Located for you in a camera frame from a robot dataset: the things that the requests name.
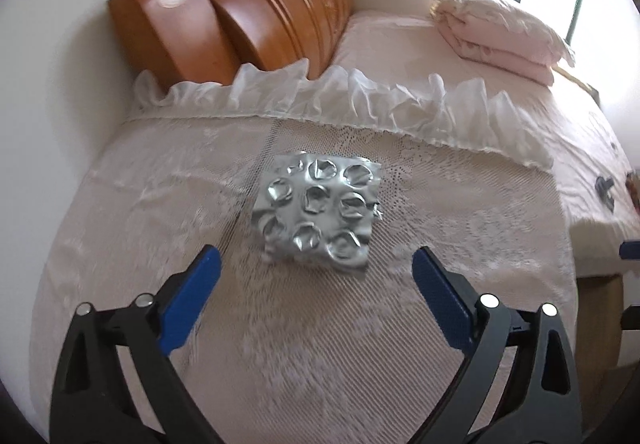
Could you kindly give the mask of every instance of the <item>silver foil blister pack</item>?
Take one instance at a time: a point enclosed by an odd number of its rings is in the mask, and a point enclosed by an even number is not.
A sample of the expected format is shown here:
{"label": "silver foil blister pack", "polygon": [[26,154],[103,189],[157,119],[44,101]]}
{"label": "silver foil blister pack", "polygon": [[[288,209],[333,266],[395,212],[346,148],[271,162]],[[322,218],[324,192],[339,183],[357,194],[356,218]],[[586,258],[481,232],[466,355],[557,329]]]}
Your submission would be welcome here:
{"label": "silver foil blister pack", "polygon": [[382,167],[362,157],[277,155],[262,174],[252,225],[268,259],[293,257],[362,274],[379,219]]}

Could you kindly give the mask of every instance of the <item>bed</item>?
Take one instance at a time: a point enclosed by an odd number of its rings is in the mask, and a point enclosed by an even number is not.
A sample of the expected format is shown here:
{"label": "bed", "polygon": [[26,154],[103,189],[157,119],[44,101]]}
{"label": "bed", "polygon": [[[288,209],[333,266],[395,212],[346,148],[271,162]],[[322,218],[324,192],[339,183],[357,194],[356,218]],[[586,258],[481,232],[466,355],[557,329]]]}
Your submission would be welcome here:
{"label": "bed", "polygon": [[[621,222],[579,214],[594,211],[591,176],[572,165],[571,156],[580,150],[606,155],[602,170],[628,166],[612,148],[615,137],[600,111],[560,78],[550,92],[457,59],[425,18],[351,16],[351,7],[351,0],[110,1],[128,60],[153,74],[158,88],[138,81],[138,107],[84,177],[41,279],[30,373],[43,425],[76,304],[91,301],[104,309],[154,291],[203,243],[221,248],[229,272],[172,361],[229,442],[389,442],[414,432],[461,361],[446,347],[408,274],[408,258],[423,243],[450,270],[508,305],[535,309],[553,302],[574,339],[577,294],[568,233],[575,256],[576,241],[583,240],[576,235],[580,222],[600,238],[601,225],[613,224],[615,236],[626,237],[637,222],[624,216],[622,192],[616,195]],[[330,64],[334,68],[326,70]],[[438,82],[426,78],[430,73],[441,75],[443,93],[454,94],[474,76],[483,78],[490,96],[506,90],[530,117],[546,121],[546,150],[556,149],[567,163],[555,164],[552,175],[524,164],[526,157],[506,157],[513,148],[506,145],[487,153],[436,146],[410,129],[355,128],[304,114],[274,117],[266,113],[273,100],[260,114],[207,112],[223,96],[236,96],[223,89],[235,87],[240,76],[249,78],[242,96],[260,98],[259,89],[270,84],[274,98],[305,81],[307,96],[335,84],[343,93],[336,95],[349,97],[355,85],[365,94],[374,89],[380,104],[405,92],[433,94]],[[165,101],[162,90],[170,88]],[[602,141],[581,145],[593,133]],[[387,242],[372,249],[364,285],[319,270],[300,273],[290,264],[267,266],[251,241],[247,219],[260,169],[274,154],[300,149],[357,153],[385,166],[386,220],[378,237]],[[572,194],[577,198],[568,203]],[[460,205],[452,207],[455,201]],[[612,236],[607,231],[604,238]],[[584,246],[585,259],[599,258],[589,253],[590,243]],[[611,255],[606,259],[612,265]],[[509,359],[479,424],[495,408]],[[142,402],[139,389],[133,393]],[[149,409],[141,412],[153,424]]]}

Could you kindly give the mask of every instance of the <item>folded blanket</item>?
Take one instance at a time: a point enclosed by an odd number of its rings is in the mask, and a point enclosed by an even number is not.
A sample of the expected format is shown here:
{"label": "folded blanket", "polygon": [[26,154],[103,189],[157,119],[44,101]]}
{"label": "folded blanket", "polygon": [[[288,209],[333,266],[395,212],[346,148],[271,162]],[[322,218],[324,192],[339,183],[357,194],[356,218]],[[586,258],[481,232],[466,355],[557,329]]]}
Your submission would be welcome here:
{"label": "folded blanket", "polygon": [[526,58],[506,50],[492,49],[463,40],[456,36],[446,20],[437,22],[437,27],[440,34],[460,58],[505,69],[541,85],[551,86],[554,84],[554,75],[548,65],[530,62]]}

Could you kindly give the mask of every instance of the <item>white ruffle trim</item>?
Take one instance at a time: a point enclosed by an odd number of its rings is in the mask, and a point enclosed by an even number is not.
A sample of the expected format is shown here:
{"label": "white ruffle trim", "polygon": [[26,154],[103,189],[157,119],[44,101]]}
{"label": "white ruffle trim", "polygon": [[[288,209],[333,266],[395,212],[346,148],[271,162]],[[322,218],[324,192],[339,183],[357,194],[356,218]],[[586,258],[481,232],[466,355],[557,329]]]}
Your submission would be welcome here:
{"label": "white ruffle trim", "polygon": [[153,117],[279,117],[322,125],[392,132],[433,145],[500,153],[524,166],[548,171],[553,159],[529,114],[506,92],[488,97],[484,80],[465,81],[447,92],[431,74],[420,92],[387,87],[359,70],[329,67],[306,78],[308,60],[264,72],[241,66],[232,85],[181,82],[164,94],[152,73],[134,84],[128,120]]}

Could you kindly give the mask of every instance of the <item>brown wooden furniture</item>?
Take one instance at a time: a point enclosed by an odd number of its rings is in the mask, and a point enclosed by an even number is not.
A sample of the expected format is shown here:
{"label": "brown wooden furniture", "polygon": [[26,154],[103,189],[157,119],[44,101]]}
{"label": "brown wooden furniture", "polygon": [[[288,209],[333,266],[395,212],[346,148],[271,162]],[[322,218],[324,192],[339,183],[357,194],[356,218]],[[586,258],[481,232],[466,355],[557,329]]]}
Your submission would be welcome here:
{"label": "brown wooden furniture", "polygon": [[317,78],[351,0],[109,0],[127,59],[167,90],[179,81],[230,84],[241,63],[274,70],[309,59]]}

